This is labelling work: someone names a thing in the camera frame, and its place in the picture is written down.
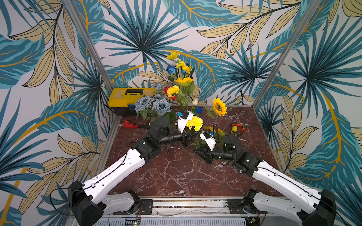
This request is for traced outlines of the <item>yellow marigold flower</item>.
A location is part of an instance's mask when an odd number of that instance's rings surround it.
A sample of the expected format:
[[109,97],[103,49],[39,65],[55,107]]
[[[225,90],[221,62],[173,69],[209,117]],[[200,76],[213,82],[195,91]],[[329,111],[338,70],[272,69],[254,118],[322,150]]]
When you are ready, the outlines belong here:
[[193,129],[194,131],[199,131],[203,126],[203,120],[198,116],[193,116],[191,120],[186,123],[188,129]]

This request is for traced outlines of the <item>yellow sunflower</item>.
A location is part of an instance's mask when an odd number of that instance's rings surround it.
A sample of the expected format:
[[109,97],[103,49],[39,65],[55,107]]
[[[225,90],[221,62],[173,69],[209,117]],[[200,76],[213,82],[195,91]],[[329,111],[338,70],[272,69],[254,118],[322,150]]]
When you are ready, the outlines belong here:
[[215,131],[216,142],[220,143],[224,135],[225,135],[225,132],[222,129],[217,129]]
[[210,130],[212,133],[215,133],[215,129],[213,127],[211,127],[211,126],[204,126],[203,129],[205,131]]

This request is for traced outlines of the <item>yellow tulip flower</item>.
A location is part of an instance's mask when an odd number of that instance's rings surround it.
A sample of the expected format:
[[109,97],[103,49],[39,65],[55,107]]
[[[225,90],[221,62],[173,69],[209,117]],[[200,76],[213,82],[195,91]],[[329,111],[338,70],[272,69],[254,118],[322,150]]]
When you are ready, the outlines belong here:
[[233,125],[232,126],[232,134],[234,134],[234,135],[237,135],[238,134],[238,126],[236,126],[236,125]]

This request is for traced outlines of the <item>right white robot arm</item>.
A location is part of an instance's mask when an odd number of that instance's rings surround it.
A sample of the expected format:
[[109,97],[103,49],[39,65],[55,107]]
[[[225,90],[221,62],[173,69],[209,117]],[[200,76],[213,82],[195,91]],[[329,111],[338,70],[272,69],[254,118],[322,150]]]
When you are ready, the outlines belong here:
[[267,212],[288,218],[299,226],[332,226],[336,218],[335,196],[328,190],[318,191],[303,185],[272,167],[267,161],[246,152],[233,134],[222,137],[222,147],[216,146],[215,133],[206,130],[200,134],[206,147],[194,152],[211,164],[213,160],[230,162],[233,168],[265,183],[283,198],[272,197],[249,190],[239,202],[229,201],[228,207],[248,214]]

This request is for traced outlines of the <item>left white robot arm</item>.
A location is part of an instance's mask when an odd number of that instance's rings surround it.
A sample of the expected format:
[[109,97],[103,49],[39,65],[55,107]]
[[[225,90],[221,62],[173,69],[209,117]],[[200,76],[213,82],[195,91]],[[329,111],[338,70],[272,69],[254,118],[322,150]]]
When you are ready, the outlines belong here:
[[117,162],[84,183],[72,183],[68,190],[68,202],[78,224],[92,226],[103,215],[138,213],[141,209],[140,198],[134,191],[122,193],[121,198],[110,198],[107,194],[131,173],[160,154],[162,145],[180,142],[186,147],[193,137],[184,131],[185,128],[199,131],[202,126],[203,120],[189,113],[188,116],[178,116],[177,131],[173,131],[170,120],[159,116],[150,123],[149,131]]

